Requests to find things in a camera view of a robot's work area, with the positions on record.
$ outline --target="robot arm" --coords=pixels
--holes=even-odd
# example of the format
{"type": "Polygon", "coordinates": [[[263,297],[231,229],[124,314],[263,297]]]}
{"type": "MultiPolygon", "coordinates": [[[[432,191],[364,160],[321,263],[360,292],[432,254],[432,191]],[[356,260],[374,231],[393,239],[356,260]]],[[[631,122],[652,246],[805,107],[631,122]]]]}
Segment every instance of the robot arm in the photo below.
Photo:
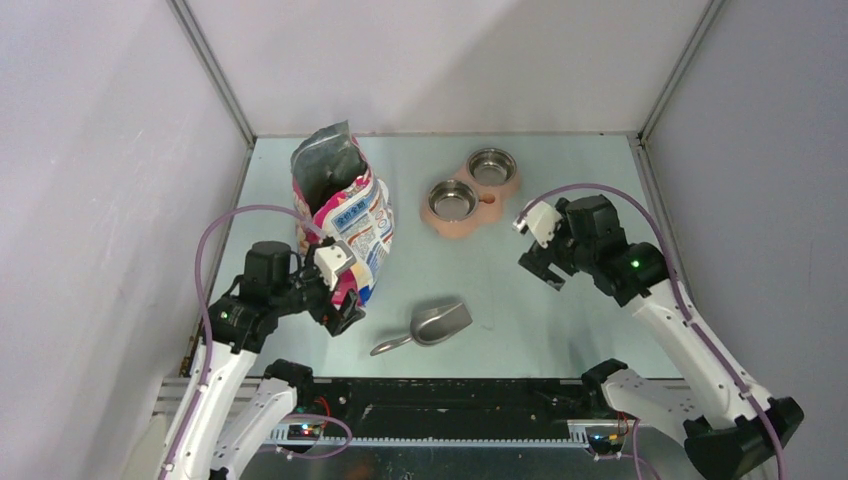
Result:
{"type": "Polygon", "coordinates": [[[650,329],[691,388],[690,396],[681,396],[622,362],[608,360],[582,378],[599,406],[627,412],[673,438],[710,480],[738,478],[774,454],[748,396],[770,407],[767,415],[781,443],[788,442],[803,420],[798,404],[790,397],[774,399],[745,372],[681,288],[692,315],[685,319],[662,253],[647,243],[628,244],[617,212],[604,196],[560,199],[555,208],[539,203],[513,226],[522,234],[531,232],[536,240],[521,256],[521,266],[557,290],[565,280],[550,271],[552,264],[568,275],[590,274],[601,292],[650,329]],[[746,392],[699,333],[744,380],[746,392]]]}
{"type": "Polygon", "coordinates": [[[292,256],[285,243],[254,244],[244,275],[209,308],[212,339],[204,339],[195,353],[189,388],[166,436],[160,479],[206,479],[210,470],[212,478],[238,478],[268,432],[298,404],[298,390],[301,403],[308,400],[304,397],[311,369],[278,360],[266,370],[251,406],[218,438],[242,381],[279,317],[308,311],[333,336],[364,317],[354,291],[347,292],[339,308],[332,303],[339,275],[356,261],[344,242],[328,239],[320,247],[311,246],[294,272],[292,256]],[[236,286],[238,294],[231,295],[236,286]],[[200,385],[207,348],[212,349],[209,374],[207,384],[200,385]]]}

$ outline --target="white bracket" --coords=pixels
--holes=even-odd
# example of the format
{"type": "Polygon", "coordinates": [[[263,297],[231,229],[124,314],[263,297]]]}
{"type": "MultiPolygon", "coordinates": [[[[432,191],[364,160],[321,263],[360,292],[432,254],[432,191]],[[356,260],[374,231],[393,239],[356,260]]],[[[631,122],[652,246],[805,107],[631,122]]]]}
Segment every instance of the white bracket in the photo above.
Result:
{"type": "Polygon", "coordinates": [[[562,221],[562,215],[545,202],[539,202],[527,212],[524,218],[512,222],[512,228],[524,235],[529,230],[536,242],[542,248],[548,247],[548,242],[554,238],[557,224],[562,221]]]}
{"type": "Polygon", "coordinates": [[[239,478],[256,450],[280,421],[294,410],[297,391],[278,378],[263,379],[232,424],[218,439],[212,454],[212,470],[227,469],[228,478],[239,478]]]}
{"type": "Polygon", "coordinates": [[[688,397],[642,378],[632,369],[619,370],[603,384],[604,398],[614,410],[629,413],[683,445],[683,422],[703,415],[688,392],[688,397]]]}
{"type": "Polygon", "coordinates": [[[343,241],[315,250],[315,265],[321,271],[324,283],[330,287],[330,291],[336,288],[339,276],[355,264],[356,256],[353,250],[343,241]]]}

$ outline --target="table surface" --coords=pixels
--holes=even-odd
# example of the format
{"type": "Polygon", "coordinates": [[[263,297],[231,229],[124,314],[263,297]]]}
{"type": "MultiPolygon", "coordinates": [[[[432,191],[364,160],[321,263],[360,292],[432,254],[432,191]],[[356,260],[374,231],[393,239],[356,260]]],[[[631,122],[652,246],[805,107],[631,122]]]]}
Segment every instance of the table surface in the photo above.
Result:
{"type": "MultiPolygon", "coordinates": [[[[239,206],[292,206],[291,153],[302,138],[262,138],[256,144],[239,206]]],[[[388,185],[395,213],[391,252],[380,270],[367,316],[331,338],[308,314],[280,319],[252,375],[278,358],[308,365],[316,376],[351,377],[579,377],[617,358],[646,377],[680,374],[654,340],[587,275],[567,278],[557,292],[518,266],[532,244],[511,222],[533,197],[568,183],[597,182],[644,193],[624,135],[374,136],[359,138],[374,172],[388,185]],[[506,202],[498,223],[462,240],[438,236],[419,219],[429,186],[450,177],[482,147],[510,152],[521,190],[506,202]],[[433,347],[409,344],[376,357],[377,344],[408,331],[410,315],[442,299],[463,300],[474,323],[433,347]]],[[[595,192],[581,191],[576,195],[595,192]]],[[[631,206],[611,199],[630,242],[656,243],[631,206]]],[[[242,272],[244,255],[261,240],[294,245],[295,222],[274,212],[236,217],[217,274],[213,298],[242,272]]]]}

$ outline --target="metal bowl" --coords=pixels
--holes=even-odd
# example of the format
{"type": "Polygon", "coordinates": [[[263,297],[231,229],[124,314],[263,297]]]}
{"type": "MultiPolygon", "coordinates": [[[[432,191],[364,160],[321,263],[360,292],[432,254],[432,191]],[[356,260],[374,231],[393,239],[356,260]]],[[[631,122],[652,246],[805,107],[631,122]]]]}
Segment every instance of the metal bowl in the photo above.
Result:
{"type": "Polygon", "coordinates": [[[439,182],[427,195],[430,211],[446,222],[458,222],[470,217],[477,209],[477,203],[477,193],[461,180],[439,182]]]}
{"type": "Polygon", "coordinates": [[[515,159],[499,148],[484,148],[472,153],[465,162],[474,181],[487,187],[505,185],[515,176],[515,159]]]}

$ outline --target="gray wall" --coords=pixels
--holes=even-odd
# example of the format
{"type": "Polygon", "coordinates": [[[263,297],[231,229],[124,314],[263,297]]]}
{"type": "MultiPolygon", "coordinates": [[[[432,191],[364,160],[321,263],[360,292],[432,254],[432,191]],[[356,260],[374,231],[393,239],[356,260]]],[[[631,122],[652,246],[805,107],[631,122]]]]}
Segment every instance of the gray wall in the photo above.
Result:
{"type": "Polygon", "coordinates": [[[263,136],[635,130],[707,0],[191,3],[263,136]]]}
{"type": "Polygon", "coordinates": [[[807,420],[793,478],[848,428],[848,2],[729,2],[649,153],[698,305],[807,420]]]}
{"type": "Polygon", "coordinates": [[[0,478],[119,478],[244,152],[167,2],[0,4],[0,478]]]}

